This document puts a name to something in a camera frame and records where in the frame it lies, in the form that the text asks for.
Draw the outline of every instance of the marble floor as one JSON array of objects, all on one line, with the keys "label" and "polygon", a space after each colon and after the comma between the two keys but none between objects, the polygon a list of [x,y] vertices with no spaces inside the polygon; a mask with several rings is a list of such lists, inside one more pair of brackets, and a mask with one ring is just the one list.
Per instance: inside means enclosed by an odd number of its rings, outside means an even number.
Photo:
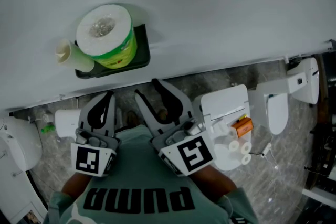
[{"label": "marble floor", "polygon": [[[191,100],[200,94],[228,88],[231,83],[245,84],[248,89],[257,83],[283,77],[286,66],[282,61],[229,68],[190,76],[168,79],[167,81],[186,93]],[[133,93],[139,89],[158,111],[163,108],[160,96],[150,83],[113,90],[117,106],[122,111],[139,110]],[[40,118],[43,113],[55,113],[59,109],[82,108],[93,96],[63,100],[31,109],[17,111],[20,119],[28,116]],[[289,121],[285,130],[276,136],[264,127],[255,124],[252,131],[253,153],[260,153],[271,141],[272,153],[267,158],[253,155],[251,162],[230,172],[225,172],[239,187],[244,187],[260,223],[294,223],[304,206],[301,191],[308,176],[304,166],[311,159],[312,135],[309,131],[315,126],[317,108],[289,97]],[[46,126],[37,121],[39,130]],[[56,132],[41,134],[43,156],[31,172],[32,177],[46,201],[55,190],[73,174],[70,158],[70,138],[59,138]]]}]

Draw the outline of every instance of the wire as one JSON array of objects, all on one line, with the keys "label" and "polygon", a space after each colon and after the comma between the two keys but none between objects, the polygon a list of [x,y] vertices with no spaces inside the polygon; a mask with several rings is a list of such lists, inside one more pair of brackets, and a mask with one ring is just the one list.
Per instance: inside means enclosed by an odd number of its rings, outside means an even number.
[{"label": "wire", "polygon": [[17,172],[17,173],[12,173],[12,176],[13,176],[13,177],[16,177],[16,176],[18,176],[19,174],[22,174],[22,171]]},{"label": "wire", "polygon": [[265,156],[265,160],[266,160],[269,164],[271,164],[271,167],[272,167],[272,174],[271,174],[272,180],[271,180],[271,182],[269,183],[269,185],[271,185],[272,183],[274,184],[274,185],[273,185],[273,193],[274,193],[275,195],[277,195],[277,193],[275,192],[275,186],[276,186],[276,184],[275,184],[275,180],[274,180],[274,177],[273,177],[273,174],[274,174],[273,163],[271,163],[271,162],[268,160],[268,158],[267,158],[266,156]]},{"label": "wire", "polygon": [[274,160],[275,165],[279,168],[279,165],[277,164],[277,161],[275,160],[275,158],[274,158],[274,156],[273,156],[273,152],[272,152],[272,150],[270,149],[269,151],[271,152],[271,155],[272,155],[272,158],[273,158],[273,160]]},{"label": "wire", "polygon": [[[269,142],[267,142],[267,144],[268,144],[268,143],[271,143],[271,142],[272,142],[272,140],[273,140],[273,134],[271,133],[271,139],[270,139],[270,141],[269,141]],[[265,147],[267,146],[267,144],[264,146],[264,148],[262,149],[262,151],[261,151],[260,153],[254,153],[254,152],[250,152],[250,154],[251,154],[251,155],[256,155],[256,156],[259,156],[259,155],[261,155],[261,154],[262,154],[262,152],[264,151]]]},{"label": "wire", "polygon": [[321,175],[321,176],[325,176],[325,177],[328,177],[329,175],[324,175],[324,174],[321,174],[319,172],[315,172],[315,171],[311,171],[308,167],[304,167],[308,172],[311,172],[311,173],[314,173],[314,174],[318,174],[318,175]]}]

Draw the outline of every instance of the green t-shirt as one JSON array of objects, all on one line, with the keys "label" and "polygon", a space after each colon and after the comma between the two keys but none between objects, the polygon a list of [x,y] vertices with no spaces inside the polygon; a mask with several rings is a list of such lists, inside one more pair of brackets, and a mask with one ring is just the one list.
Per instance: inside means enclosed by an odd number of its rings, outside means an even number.
[{"label": "green t-shirt", "polygon": [[213,203],[188,177],[177,177],[149,145],[145,126],[117,137],[110,174],[93,178],[77,200],[53,193],[45,223],[258,223],[243,189]]}]

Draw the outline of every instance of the shelf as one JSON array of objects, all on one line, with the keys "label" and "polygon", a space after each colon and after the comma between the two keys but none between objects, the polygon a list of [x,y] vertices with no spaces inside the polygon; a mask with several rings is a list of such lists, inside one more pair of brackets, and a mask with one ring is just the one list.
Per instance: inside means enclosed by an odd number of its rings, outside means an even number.
[{"label": "shelf", "polygon": [[136,26],[134,28],[134,33],[136,37],[136,43],[138,44],[137,53],[127,66],[118,69],[109,69],[95,62],[94,68],[90,72],[75,70],[76,76],[80,79],[101,78],[147,66],[151,60],[151,55],[149,52],[145,24]]}]

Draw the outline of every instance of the white wall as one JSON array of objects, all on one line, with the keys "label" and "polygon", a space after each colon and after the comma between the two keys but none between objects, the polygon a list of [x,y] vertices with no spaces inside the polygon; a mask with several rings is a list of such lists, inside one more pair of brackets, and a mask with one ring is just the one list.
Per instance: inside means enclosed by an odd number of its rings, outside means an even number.
[{"label": "white wall", "polygon": [[[151,62],[143,69],[80,80],[55,64],[60,38],[75,38],[83,15],[128,4],[146,23]],[[0,110],[316,51],[336,37],[335,0],[0,0]]]},{"label": "white wall", "polygon": [[7,144],[0,138],[0,210],[10,223],[17,224],[30,210],[43,221],[47,210],[38,198],[25,172],[19,173]]}]

